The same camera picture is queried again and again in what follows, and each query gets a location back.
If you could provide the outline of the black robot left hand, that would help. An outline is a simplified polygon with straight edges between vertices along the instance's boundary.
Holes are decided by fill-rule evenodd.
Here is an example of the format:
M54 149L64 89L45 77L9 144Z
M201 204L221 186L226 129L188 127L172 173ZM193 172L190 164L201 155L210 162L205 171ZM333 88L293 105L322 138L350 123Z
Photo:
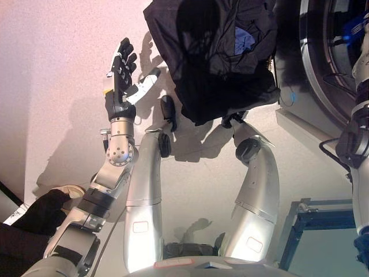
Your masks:
M139 82L133 83L132 73L136 69L137 55L128 38L124 38L117 46L111 61L111 69L104 80L105 108L108 119L136 115L135 104L141 100L154 86L161 72L153 68Z

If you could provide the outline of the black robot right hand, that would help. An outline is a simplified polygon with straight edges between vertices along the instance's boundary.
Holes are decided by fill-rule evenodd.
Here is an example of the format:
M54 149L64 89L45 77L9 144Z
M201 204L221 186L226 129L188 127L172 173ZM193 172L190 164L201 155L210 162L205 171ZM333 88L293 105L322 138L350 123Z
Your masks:
M357 169L368 157L368 54L360 56L352 75L356 83L355 107L336 146L336 154L343 163Z

